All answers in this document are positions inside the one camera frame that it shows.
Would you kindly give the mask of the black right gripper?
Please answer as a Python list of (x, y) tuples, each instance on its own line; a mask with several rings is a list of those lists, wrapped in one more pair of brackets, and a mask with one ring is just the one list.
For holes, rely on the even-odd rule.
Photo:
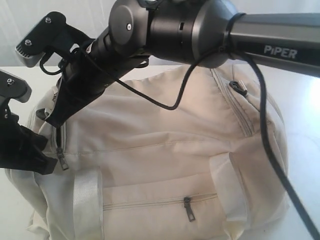
[(53, 109), (45, 119), (62, 126), (70, 117), (100, 97), (119, 78), (119, 53), (105, 44), (81, 46), (62, 74)]

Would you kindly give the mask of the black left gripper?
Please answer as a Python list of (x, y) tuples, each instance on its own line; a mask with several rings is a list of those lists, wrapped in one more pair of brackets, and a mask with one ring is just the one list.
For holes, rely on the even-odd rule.
[(57, 159), (47, 157), (43, 150), (48, 139), (18, 123), (19, 116), (13, 114), (9, 99), (0, 104), (0, 167), (10, 170), (52, 174)]

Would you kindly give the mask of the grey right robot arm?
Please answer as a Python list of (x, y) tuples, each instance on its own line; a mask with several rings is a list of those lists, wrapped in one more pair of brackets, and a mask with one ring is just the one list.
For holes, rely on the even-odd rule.
[(149, 57), (205, 68), (248, 54), (255, 63), (320, 75), (318, 13), (246, 14), (228, 0), (118, 0), (108, 27), (80, 44), (46, 118), (62, 126)]

